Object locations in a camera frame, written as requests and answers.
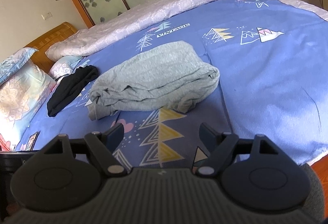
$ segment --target pink heart print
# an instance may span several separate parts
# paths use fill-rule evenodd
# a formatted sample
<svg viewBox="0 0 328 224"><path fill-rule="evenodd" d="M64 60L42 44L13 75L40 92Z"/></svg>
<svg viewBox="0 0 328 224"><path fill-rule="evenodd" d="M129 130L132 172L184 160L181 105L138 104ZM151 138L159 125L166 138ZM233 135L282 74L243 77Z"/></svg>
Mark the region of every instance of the pink heart print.
<svg viewBox="0 0 328 224"><path fill-rule="evenodd" d="M124 133L127 133L133 129L133 123L126 123L125 119L119 119L118 121L113 121L110 127L113 127L115 123L122 123L124 126Z"/></svg>

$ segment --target metal pin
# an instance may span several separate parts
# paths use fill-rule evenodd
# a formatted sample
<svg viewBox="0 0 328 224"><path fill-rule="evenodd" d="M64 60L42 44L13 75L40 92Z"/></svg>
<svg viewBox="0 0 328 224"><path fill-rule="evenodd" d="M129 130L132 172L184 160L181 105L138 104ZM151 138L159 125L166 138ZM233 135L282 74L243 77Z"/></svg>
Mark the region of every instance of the metal pin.
<svg viewBox="0 0 328 224"><path fill-rule="evenodd" d="M200 167L198 169L198 173L202 175L212 175L214 173L214 168L212 167Z"/></svg>
<svg viewBox="0 0 328 224"><path fill-rule="evenodd" d="M111 165L107 168L109 173L112 174L118 174L118 173L122 173L124 171L124 167L120 166L120 165Z"/></svg>

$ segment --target light switch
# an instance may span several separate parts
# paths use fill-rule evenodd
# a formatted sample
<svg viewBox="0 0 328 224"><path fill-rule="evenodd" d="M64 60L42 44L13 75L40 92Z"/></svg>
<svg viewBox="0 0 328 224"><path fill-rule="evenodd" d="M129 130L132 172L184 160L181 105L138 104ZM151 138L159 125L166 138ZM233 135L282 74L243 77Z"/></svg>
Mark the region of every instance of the light switch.
<svg viewBox="0 0 328 224"><path fill-rule="evenodd" d="M45 13L41 15L44 20L47 20L52 17L51 12Z"/></svg>

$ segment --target gray fabric cover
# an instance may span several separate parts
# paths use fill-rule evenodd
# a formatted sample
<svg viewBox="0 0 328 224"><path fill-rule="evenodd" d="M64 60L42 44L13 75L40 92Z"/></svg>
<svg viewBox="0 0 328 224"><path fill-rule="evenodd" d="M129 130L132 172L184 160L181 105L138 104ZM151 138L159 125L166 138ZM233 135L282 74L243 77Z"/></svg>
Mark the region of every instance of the gray fabric cover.
<svg viewBox="0 0 328 224"><path fill-rule="evenodd" d="M301 168L308 175L311 183L311 191L302 206L302 210L321 222L325 214L325 197L321 182L315 171L308 164L304 164Z"/></svg>
<svg viewBox="0 0 328 224"><path fill-rule="evenodd" d="M166 43L102 74L90 90L89 118L161 107L186 113L215 90L219 76L190 44Z"/></svg>

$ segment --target blue bedsheet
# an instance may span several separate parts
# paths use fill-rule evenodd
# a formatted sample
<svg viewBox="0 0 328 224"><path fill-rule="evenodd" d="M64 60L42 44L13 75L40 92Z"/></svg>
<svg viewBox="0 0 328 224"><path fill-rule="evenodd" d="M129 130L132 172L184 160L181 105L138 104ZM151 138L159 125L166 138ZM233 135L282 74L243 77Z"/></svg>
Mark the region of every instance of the blue bedsheet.
<svg viewBox="0 0 328 224"><path fill-rule="evenodd" d="M34 149L59 133L81 138L118 121L125 134L114 155L127 168L192 166L194 159L209 154L198 137L202 122L242 138L266 134L299 164L327 150L326 21L278 0L217 0L134 33L80 65L104 73L140 52L178 40L190 43L203 61L220 70L219 87L194 110L121 111L90 121L85 106L90 83L55 118L47 116L45 103L16 149L23 149L37 131Z"/></svg>

